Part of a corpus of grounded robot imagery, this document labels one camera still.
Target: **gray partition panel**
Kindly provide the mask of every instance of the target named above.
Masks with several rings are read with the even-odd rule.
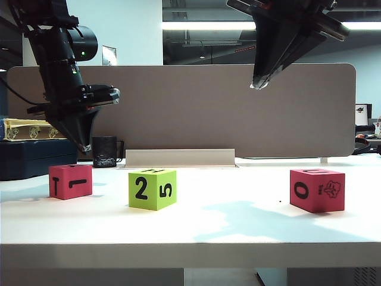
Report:
[[[253,65],[81,67],[86,83],[121,90],[104,107],[95,135],[129,149],[235,148],[240,157],[348,156],[354,149],[355,69],[293,64],[262,91],[249,89]],[[8,72],[9,84],[42,101],[36,67]],[[10,97],[10,116],[30,117]]]

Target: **ceiling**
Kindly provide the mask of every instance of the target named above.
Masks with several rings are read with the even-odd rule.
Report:
[[[381,21],[381,0],[338,0],[340,21]],[[252,21],[244,13],[226,6],[226,0],[163,0],[163,21]],[[164,64],[253,63],[255,32],[163,31]],[[381,44],[381,32],[351,32],[344,42],[326,41],[312,54]]]

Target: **black box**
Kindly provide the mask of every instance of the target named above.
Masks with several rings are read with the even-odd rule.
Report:
[[[49,166],[76,163],[77,148],[67,139],[0,141],[0,181],[46,175]]]

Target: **green foam cube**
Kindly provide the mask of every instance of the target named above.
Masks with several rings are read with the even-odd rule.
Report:
[[[159,210],[176,201],[176,170],[145,169],[129,173],[130,207]]]

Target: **red foam cube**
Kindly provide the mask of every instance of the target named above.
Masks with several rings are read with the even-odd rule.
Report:
[[[290,171],[290,203],[311,213],[344,210],[345,174],[323,170]]]
[[[67,200],[92,194],[91,165],[61,165],[49,167],[49,194]]]

